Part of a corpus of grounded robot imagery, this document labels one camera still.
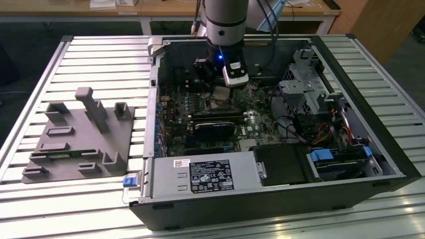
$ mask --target floor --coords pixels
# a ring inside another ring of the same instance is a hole
[[[138,35],[136,22],[117,23],[53,23],[46,31],[41,23],[0,23],[0,44],[15,62],[21,77],[5,87],[0,87],[0,145],[13,127],[29,94],[42,74],[49,58],[64,35]],[[190,23],[153,23],[153,34],[189,34]],[[425,109],[425,44],[409,37],[393,55],[386,70],[393,75],[417,104]]]

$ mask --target motherboard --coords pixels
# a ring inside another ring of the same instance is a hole
[[[176,86],[161,97],[168,156],[249,151],[280,144],[270,110],[270,87],[252,81],[241,89]]]

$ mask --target white box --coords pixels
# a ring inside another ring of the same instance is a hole
[[[134,6],[137,0],[117,0],[117,5],[120,6]]]
[[[112,10],[116,9],[114,0],[90,0],[90,10]]]

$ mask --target metal slotted platform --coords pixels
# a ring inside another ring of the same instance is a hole
[[[425,233],[425,181],[374,196],[350,209],[214,225],[149,231],[128,210],[122,177],[21,184],[21,172],[44,129],[48,102],[94,89],[105,107],[136,107],[128,172],[141,170],[149,83],[145,36],[74,37],[61,42],[0,151],[0,238],[393,238]],[[425,174],[425,117],[357,40],[324,36],[342,68],[410,160]],[[325,74],[336,91],[330,74]]]

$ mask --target power supply label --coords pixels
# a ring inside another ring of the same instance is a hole
[[[228,160],[190,163],[190,191],[193,193],[233,189],[233,176]]]

